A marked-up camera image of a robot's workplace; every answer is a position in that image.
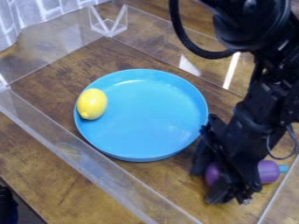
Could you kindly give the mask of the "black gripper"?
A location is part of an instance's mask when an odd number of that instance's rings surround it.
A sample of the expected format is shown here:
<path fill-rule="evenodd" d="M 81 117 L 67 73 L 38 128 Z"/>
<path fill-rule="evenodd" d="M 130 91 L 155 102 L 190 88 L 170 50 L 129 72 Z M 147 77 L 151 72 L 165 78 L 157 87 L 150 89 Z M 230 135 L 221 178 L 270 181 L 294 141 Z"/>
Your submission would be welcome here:
<path fill-rule="evenodd" d="M 248 204 L 253 194 L 262 191 L 258 164 L 268 156 L 268 134 L 273 130 L 273 121 L 261 116 L 234 115 L 225 123 L 216 114 L 209 115 L 192 160 L 193 176 L 202 176 L 212 163 L 222 172 L 205 198 L 209 204 L 226 204 L 233 199 Z"/>

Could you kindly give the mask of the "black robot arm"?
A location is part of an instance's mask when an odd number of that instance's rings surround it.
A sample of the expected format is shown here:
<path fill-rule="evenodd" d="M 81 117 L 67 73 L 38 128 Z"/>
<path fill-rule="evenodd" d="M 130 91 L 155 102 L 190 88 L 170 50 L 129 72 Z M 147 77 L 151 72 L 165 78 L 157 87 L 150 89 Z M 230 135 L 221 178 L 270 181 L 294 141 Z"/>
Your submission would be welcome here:
<path fill-rule="evenodd" d="M 214 27 L 228 51 L 250 52 L 256 69 L 248 95 L 224 122 L 210 115 L 193 172 L 210 164 L 221 175 L 206 195 L 210 204 L 252 200 L 262 190 L 261 161 L 272 155 L 282 137 L 296 136 L 299 123 L 299 18 L 292 0 L 201 0 L 213 10 Z"/>

